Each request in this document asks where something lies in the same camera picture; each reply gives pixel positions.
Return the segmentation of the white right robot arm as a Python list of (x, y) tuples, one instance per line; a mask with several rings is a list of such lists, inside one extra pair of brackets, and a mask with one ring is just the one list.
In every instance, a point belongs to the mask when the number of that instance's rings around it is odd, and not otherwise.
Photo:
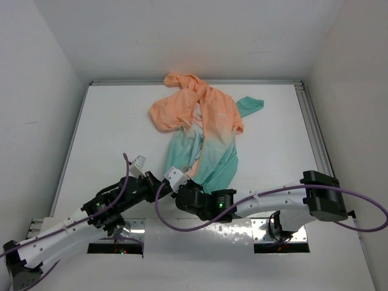
[(229, 223), (234, 219), (269, 212), (267, 233), (274, 240), (287, 240), (302, 226), (318, 220), (340, 222), (347, 212), (336, 178), (310, 170), (299, 184), (283, 186), (279, 192), (263, 195), (257, 190), (216, 190), (206, 193), (180, 170), (172, 167), (165, 178), (178, 209), (202, 221)]

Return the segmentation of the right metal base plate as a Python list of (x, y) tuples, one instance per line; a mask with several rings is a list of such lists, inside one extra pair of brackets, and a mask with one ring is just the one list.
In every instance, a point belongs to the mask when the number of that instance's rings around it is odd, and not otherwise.
[(271, 244), (283, 241), (285, 243), (308, 243), (307, 233), (304, 226), (290, 237), (281, 239), (280, 234), (276, 234), (273, 226), (273, 219), (251, 218), (252, 238), (255, 244)]

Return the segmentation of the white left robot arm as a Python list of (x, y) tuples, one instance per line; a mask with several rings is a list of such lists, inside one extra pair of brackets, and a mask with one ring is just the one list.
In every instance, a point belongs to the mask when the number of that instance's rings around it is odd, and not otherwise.
[(60, 260), (99, 239), (117, 240), (126, 226), (122, 213), (146, 201), (155, 202), (162, 182), (150, 172), (123, 177), (102, 189), (79, 210), (45, 232), (3, 245), (3, 254), (14, 290), (29, 290), (52, 271)]

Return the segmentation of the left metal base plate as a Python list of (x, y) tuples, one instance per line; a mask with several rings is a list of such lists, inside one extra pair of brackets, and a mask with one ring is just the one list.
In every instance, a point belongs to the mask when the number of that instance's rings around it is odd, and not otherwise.
[[(33, 219), (25, 238), (30, 239), (34, 236), (38, 236), (42, 231), (55, 226), (59, 222), (61, 222), (60, 219), (52, 217)], [(117, 227), (110, 237), (133, 238), (143, 242), (145, 237), (145, 226), (146, 221), (144, 219), (126, 219), (125, 226)]]

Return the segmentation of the metal base plate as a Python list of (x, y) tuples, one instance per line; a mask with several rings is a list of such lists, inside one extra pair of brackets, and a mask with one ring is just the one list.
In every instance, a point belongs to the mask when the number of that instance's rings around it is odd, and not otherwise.
[[(59, 222), (61, 222), (60, 219), (52, 217), (33, 219), (25, 238), (30, 239), (34, 236), (38, 236), (42, 231), (55, 226)], [(125, 226), (117, 227), (110, 237), (133, 238), (143, 242), (145, 237), (145, 226), (146, 221), (144, 219), (126, 219)]]
[(271, 244), (283, 241), (285, 243), (308, 243), (307, 233), (304, 226), (290, 237), (281, 239), (280, 234), (276, 234), (273, 226), (273, 219), (251, 218), (252, 238), (255, 244)]

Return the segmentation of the orange and teal jacket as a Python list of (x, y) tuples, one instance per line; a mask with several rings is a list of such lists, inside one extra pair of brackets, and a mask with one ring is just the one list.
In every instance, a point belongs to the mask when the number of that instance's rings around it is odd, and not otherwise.
[(263, 109), (264, 101), (234, 101), (194, 75), (169, 73), (164, 84), (179, 89), (150, 108), (157, 130), (173, 133), (164, 169), (182, 171), (207, 193), (228, 188), (238, 167), (235, 139), (244, 131), (242, 118)]

